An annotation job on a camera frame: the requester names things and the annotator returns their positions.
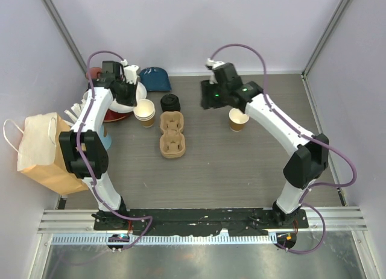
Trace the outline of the brown paper cup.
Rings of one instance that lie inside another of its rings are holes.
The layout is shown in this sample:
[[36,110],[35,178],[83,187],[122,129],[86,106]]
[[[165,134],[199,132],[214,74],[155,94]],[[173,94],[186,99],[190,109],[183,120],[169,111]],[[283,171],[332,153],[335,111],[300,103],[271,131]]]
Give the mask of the brown paper cup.
[[249,120],[249,116],[237,108],[229,111],[229,127],[234,132],[241,131]]

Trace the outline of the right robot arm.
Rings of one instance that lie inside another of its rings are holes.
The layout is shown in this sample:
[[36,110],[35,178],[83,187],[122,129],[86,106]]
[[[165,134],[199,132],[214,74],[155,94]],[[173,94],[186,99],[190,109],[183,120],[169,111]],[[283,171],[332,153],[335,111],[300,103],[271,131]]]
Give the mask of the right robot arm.
[[233,64],[208,59],[206,67],[212,75],[201,82],[202,108],[231,106],[236,123],[255,120],[288,153],[289,160],[283,169],[286,183],[273,204],[272,219],[280,228],[289,226],[306,188],[328,167],[329,151],[325,146],[329,139],[324,134],[315,136],[295,123],[255,82],[243,83]]

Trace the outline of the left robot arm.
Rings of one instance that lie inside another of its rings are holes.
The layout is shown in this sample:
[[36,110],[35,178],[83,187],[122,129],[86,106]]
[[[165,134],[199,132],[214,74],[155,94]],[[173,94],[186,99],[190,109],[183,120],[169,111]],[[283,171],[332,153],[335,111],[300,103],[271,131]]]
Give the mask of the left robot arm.
[[139,66],[126,60],[104,61],[98,78],[89,79],[87,100],[80,116],[69,131],[62,131],[59,144],[66,170],[85,183],[96,198],[99,210],[110,212],[107,222],[115,230],[128,224],[128,214],[121,211],[122,198],[107,173],[109,157],[98,132],[112,102],[137,105]]

